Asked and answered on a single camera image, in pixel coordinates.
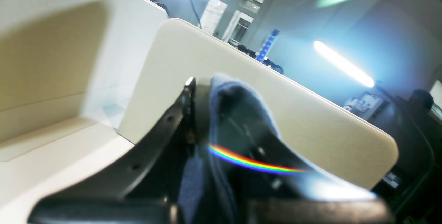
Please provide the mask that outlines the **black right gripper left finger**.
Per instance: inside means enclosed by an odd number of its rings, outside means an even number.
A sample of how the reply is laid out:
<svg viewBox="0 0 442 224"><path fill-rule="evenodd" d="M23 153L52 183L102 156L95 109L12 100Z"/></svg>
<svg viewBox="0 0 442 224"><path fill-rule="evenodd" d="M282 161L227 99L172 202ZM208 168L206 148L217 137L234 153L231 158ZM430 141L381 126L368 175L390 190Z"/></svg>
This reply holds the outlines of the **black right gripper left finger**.
<svg viewBox="0 0 442 224"><path fill-rule="evenodd" d="M194 94L189 78L176 101L126 154L94 175L39 200L29 224L183 224L178 204L194 152Z"/></svg>

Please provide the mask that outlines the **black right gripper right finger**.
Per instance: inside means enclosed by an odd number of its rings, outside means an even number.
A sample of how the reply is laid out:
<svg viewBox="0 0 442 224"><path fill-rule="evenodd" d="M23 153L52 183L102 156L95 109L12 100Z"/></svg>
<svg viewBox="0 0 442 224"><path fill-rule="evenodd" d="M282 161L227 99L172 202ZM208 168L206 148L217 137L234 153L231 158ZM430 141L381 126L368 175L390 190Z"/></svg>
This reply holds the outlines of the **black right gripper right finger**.
<svg viewBox="0 0 442 224"><path fill-rule="evenodd" d="M260 179L269 188L259 193L246 189L251 179L229 176L237 193L242 224L393 224L395 218L375 193L347 182L314 165L286 144L254 138L259 161L309 169L304 175L267 175Z"/></svg>

